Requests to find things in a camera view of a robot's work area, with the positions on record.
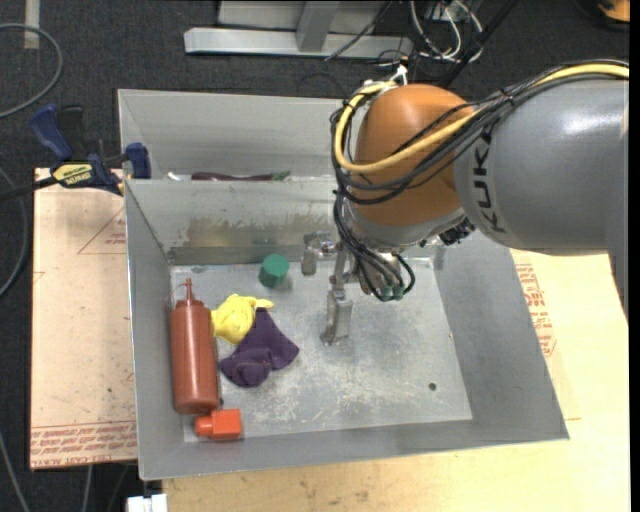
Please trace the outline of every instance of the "clamp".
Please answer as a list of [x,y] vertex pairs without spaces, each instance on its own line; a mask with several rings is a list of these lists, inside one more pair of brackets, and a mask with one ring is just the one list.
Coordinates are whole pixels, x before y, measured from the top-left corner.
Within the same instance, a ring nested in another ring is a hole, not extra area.
[[130,177],[151,177],[151,164],[147,149],[139,142],[129,144],[125,152],[108,159],[96,151],[87,151],[82,124],[82,108],[47,105],[29,120],[29,126],[38,141],[57,157],[50,168],[47,185],[59,183],[65,188],[93,187],[122,195],[122,179],[111,171],[111,166],[126,161],[131,163]]

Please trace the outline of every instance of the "orange block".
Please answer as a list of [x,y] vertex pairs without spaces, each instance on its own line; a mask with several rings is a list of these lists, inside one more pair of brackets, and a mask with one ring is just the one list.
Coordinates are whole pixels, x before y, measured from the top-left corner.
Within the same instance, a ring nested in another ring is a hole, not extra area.
[[214,441],[230,441],[242,435],[240,409],[218,409],[196,418],[196,435]]

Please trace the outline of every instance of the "purple cloth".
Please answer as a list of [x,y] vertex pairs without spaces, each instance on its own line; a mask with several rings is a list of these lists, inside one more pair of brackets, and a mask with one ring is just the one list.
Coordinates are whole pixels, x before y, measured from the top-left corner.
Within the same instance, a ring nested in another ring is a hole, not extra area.
[[259,308],[245,339],[219,366],[234,384],[253,388],[262,384],[271,370],[287,367],[299,352],[300,348],[282,334],[267,310]]

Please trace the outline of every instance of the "yellow cable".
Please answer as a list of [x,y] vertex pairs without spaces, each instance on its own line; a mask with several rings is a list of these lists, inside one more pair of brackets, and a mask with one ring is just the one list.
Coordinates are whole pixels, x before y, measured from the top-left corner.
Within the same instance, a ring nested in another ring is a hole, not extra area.
[[[574,75],[585,74],[585,73],[586,74],[591,74],[591,73],[608,74],[608,75],[618,76],[621,78],[626,78],[627,80],[629,79],[629,69],[624,66],[620,66],[616,64],[580,64],[570,68],[562,69],[560,71],[556,71],[555,73],[552,73],[549,76],[541,80],[538,80],[533,85],[533,87],[537,87],[539,85],[542,85],[552,80],[558,80],[568,76],[574,76]],[[347,122],[349,121],[349,118],[353,115],[353,113],[356,111],[358,104],[365,98],[366,95],[378,92],[387,85],[388,85],[388,82],[385,84],[374,84],[369,88],[367,87],[362,88],[358,92],[358,94],[356,94],[349,100],[348,105],[350,105],[352,108],[345,109],[345,111],[340,116],[340,119],[338,120],[338,123],[336,125],[336,133],[333,139],[333,147],[336,155],[336,160],[338,164],[340,164],[340,166],[343,167],[344,169],[347,169],[349,171],[356,172],[359,174],[367,174],[367,173],[381,171],[382,169],[386,169],[387,167],[395,165],[401,162],[402,160],[415,155],[416,153],[431,146],[432,144],[437,144],[438,142],[441,142],[442,140],[448,138],[456,130],[459,130],[460,128],[462,128],[466,123],[468,123],[476,115],[482,112],[482,108],[480,108],[475,112],[473,112],[472,114],[469,114],[465,117],[458,119],[457,121],[454,121],[453,123],[447,125],[446,127],[438,130],[435,133],[432,133],[431,135],[425,137],[424,139],[420,139],[414,142],[411,146],[406,147],[402,151],[394,155],[388,156],[386,158],[383,158],[382,160],[378,160],[377,162],[372,162],[369,164],[354,164],[352,162],[349,162],[345,158],[344,151],[342,148],[342,138],[343,138],[343,134],[344,134],[344,130],[346,128]]]

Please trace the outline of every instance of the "wire bundle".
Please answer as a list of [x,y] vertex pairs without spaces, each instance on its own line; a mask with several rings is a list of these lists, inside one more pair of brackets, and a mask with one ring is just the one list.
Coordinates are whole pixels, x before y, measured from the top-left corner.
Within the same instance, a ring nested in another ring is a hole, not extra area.
[[[418,19],[418,13],[416,11],[416,3],[415,1],[409,2],[409,12],[411,15],[411,24],[413,28],[418,33],[421,42],[425,45],[427,51],[418,51],[417,55],[420,57],[425,57],[428,59],[433,59],[436,61],[449,62],[449,63],[459,63],[461,59],[459,58],[460,52],[462,51],[462,34],[458,25],[453,19],[451,15],[451,5],[455,5],[462,9],[466,14],[467,19],[471,22],[471,26],[476,34],[482,33],[482,24],[480,20],[476,17],[471,9],[460,0],[453,0],[453,2],[438,2],[437,5],[431,8],[431,12],[428,17],[428,22],[432,22],[433,18],[436,14],[436,10],[440,10],[440,17],[445,18],[447,24],[450,28],[450,33],[455,37],[455,48],[448,48],[447,50],[441,50],[436,46],[436,44],[432,41],[431,38],[426,33],[425,28],[420,23]],[[482,55],[482,48],[478,49],[473,56],[469,59],[468,62],[476,61],[480,55]]]
[[[343,208],[346,200],[361,205],[379,204],[398,196],[406,189],[422,186],[471,147],[485,128],[497,123],[502,117],[508,115],[533,96],[562,84],[603,78],[628,80],[629,63],[614,59],[598,59],[559,65],[508,88],[501,89],[484,100],[465,103],[450,109],[381,160],[370,163],[355,163],[353,158],[345,154],[345,148],[348,153],[351,124],[355,113],[358,109],[374,101],[380,94],[384,94],[387,90],[398,86],[393,80],[366,82],[355,91],[351,98],[345,100],[342,108],[331,117],[333,139],[331,160],[338,182],[334,219],[345,246],[351,251],[357,262],[371,264],[373,258],[375,259],[375,265],[371,265],[376,270],[386,277],[392,274],[398,279],[397,269],[393,268],[380,255],[369,250],[362,242],[356,240],[345,226]],[[454,113],[467,107],[473,107],[473,113],[451,122],[444,128],[437,128]],[[383,183],[372,183],[366,177],[367,174],[383,171],[421,151],[429,150],[433,147],[436,147],[436,149],[428,153],[413,170],[399,178]],[[435,171],[427,173],[438,164],[442,165],[437,167]],[[380,192],[380,195],[373,198],[357,197],[352,192],[354,189],[377,191]],[[409,266],[399,254],[394,254],[394,256],[398,257],[398,261],[407,271],[410,271]],[[404,293],[410,291],[413,286],[415,278],[412,273],[410,275],[412,278],[411,284],[404,289]],[[365,279],[369,283],[370,280],[366,274]],[[374,295],[382,300],[380,294],[371,286],[370,288]]]

